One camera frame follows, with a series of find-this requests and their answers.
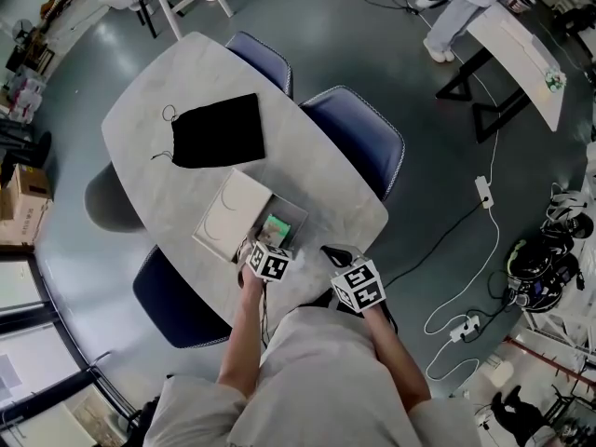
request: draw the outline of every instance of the white box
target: white box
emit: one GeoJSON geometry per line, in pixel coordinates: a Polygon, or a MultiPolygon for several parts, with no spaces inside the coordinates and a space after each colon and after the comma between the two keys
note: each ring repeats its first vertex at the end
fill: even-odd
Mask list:
{"type": "Polygon", "coordinates": [[[340,301],[357,313],[386,299],[383,283],[373,260],[332,278],[332,285],[340,301]]]}
{"type": "Polygon", "coordinates": [[[256,242],[248,260],[252,273],[267,281],[281,281],[288,272],[291,251],[256,242]]]}
{"type": "Polygon", "coordinates": [[[221,259],[231,262],[272,195],[264,185],[232,169],[193,238],[221,259]]]}

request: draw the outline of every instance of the navy chair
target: navy chair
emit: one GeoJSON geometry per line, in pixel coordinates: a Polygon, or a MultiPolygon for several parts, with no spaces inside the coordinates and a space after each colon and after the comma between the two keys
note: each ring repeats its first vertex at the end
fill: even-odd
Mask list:
{"type": "Polygon", "coordinates": [[[137,300],[174,347],[227,341],[232,328],[184,281],[155,246],[132,284],[137,300]]]}
{"type": "Polygon", "coordinates": [[[328,89],[300,107],[344,153],[376,195],[385,200],[405,153],[398,131],[344,86],[328,89]]]}
{"type": "Polygon", "coordinates": [[[244,32],[232,36],[225,47],[291,98],[293,88],[290,64],[274,49],[244,32]]]}

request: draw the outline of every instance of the white pants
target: white pants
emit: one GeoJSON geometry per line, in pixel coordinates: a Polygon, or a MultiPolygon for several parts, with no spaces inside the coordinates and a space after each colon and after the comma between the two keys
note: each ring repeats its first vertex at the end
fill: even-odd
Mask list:
{"type": "Polygon", "coordinates": [[[428,46],[439,52],[451,49],[455,38],[463,34],[468,24],[485,9],[468,0],[452,0],[428,32],[428,46]]]}

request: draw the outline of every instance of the hand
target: hand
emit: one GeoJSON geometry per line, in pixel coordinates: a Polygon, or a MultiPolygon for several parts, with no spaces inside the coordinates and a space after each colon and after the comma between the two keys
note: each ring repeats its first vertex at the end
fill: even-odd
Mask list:
{"type": "Polygon", "coordinates": [[[240,275],[242,276],[243,290],[263,291],[263,280],[254,275],[251,268],[247,264],[242,265],[240,275]]]}
{"type": "Polygon", "coordinates": [[[385,313],[383,313],[383,308],[381,307],[381,304],[377,303],[376,305],[372,305],[371,307],[362,310],[362,316],[364,317],[364,319],[367,320],[379,316],[381,318],[385,318],[385,313]]]}

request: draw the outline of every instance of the gray floor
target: gray floor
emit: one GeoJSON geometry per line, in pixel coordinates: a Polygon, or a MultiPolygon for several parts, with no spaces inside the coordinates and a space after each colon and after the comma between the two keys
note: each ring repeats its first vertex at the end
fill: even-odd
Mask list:
{"type": "MultiPolygon", "coordinates": [[[[375,0],[389,4],[390,0],[375,0]]],[[[443,231],[477,203],[474,179],[488,177],[494,138],[477,145],[467,103],[438,101],[434,93],[453,75],[455,64],[437,65],[421,41],[424,22],[401,11],[362,0],[229,0],[237,12],[225,17],[217,5],[199,2],[181,20],[185,32],[200,31],[225,43],[238,30],[264,40],[291,63],[295,100],[348,85],[374,105],[403,135],[407,152],[386,205],[389,223],[370,255],[385,280],[409,268],[443,231]]],[[[427,13],[432,22],[439,10],[427,13]]],[[[518,237],[536,229],[549,199],[550,183],[578,186],[585,168],[591,127],[591,89],[537,25],[526,19],[568,74],[562,121],[551,133],[530,106],[501,131],[494,162],[494,216],[501,241],[488,268],[465,297],[434,319],[430,329],[464,309],[495,309],[485,283],[491,270],[518,237]]],[[[134,77],[174,43],[165,18],[157,13],[153,40],[130,11],[111,10],[73,48],[49,83],[35,117],[54,137],[48,170],[56,204],[37,247],[40,267],[76,341],[90,358],[106,350],[102,368],[122,393],[140,406],[160,389],[167,373],[215,376],[223,346],[176,350],[154,328],[132,295],[131,283],[153,246],[148,234],[103,232],[88,219],[83,194],[88,181],[108,162],[101,122],[134,77]]],[[[574,58],[575,44],[565,47],[574,58]]],[[[478,44],[466,35],[456,47],[466,60],[478,44]]],[[[490,62],[479,75],[498,101],[513,90],[511,77],[490,62]]],[[[489,102],[476,83],[478,99],[489,102]]],[[[495,230],[486,211],[477,211],[454,231],[428,261],[387,290],[400,334],[421,367],[448,339],[426,336],[423,325],[433,309],[459,292],[494,245],[495,230]]],[[[481,341],[450,346],[435,364],[436,376],[469,357],[485,358],[519,317],[499,318],[481,341]]],[[[470,373],[463,367],[433,391],[447,394],[470,373]]]]}

